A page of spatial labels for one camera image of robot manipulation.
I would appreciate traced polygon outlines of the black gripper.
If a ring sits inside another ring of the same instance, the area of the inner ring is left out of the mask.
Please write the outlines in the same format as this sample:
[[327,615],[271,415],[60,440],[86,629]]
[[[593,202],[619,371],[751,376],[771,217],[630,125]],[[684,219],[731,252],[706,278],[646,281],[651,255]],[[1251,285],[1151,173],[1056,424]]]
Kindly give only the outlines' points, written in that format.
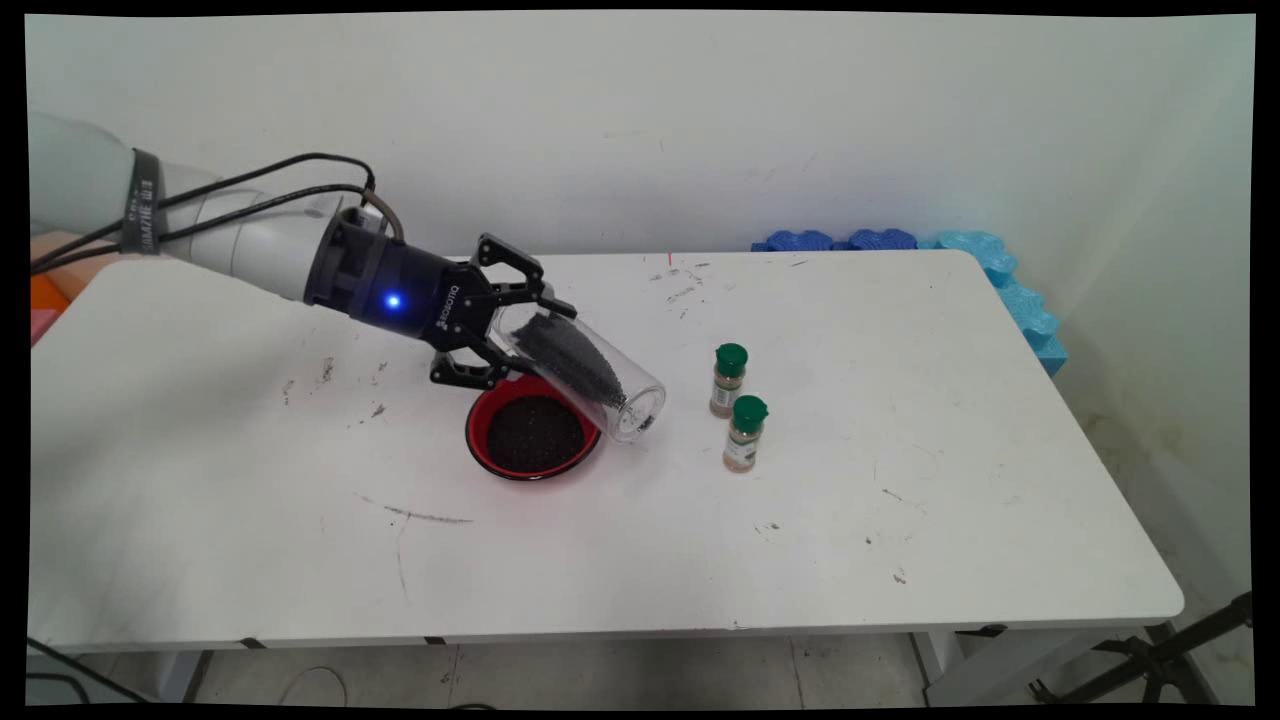
[[[489,281],[483,269],[494,265],[517,270],[524,282]],[[538,260],[494,234],[479,237],[470,263],[451,261],[381,233],[358,208],[329,223],[305,283],[305,302],[430,345],[431,382],[480,391],[538,375],[529,360],[489,340],[494,309],[536,304],[568,319],[579,315],[554,296]],[[457,363],[451,354],[462,348],[481,363]]]

